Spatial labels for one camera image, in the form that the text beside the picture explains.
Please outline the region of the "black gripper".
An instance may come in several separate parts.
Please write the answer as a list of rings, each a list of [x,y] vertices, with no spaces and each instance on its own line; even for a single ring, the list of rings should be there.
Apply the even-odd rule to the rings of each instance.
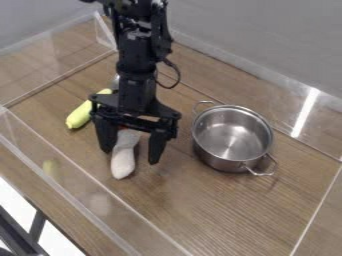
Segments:
[[[121,77],[119,89],[111,94],[90,96],[91,119],[95,124],[101,149],[110,153],[117,145],[122,126],[150,133],[149,162],[161,160],[169,139],[178,136],[182,114],[166,106],[157,96],[157,79]]]

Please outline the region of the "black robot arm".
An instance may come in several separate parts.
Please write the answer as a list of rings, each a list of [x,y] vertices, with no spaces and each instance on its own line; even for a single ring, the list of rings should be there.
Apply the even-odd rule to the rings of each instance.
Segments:
[[[171,65],[173,37],[167,25],[167,0],[82,0],[103,5],[110,17],[119,52],[119,90],[93,94],[91,120],[101,149],[111,152],[119,144],[119,129],[150,134],[149,162],[157,164],[167,142],[178,136],[181,112],[158,99],[158,64]]]

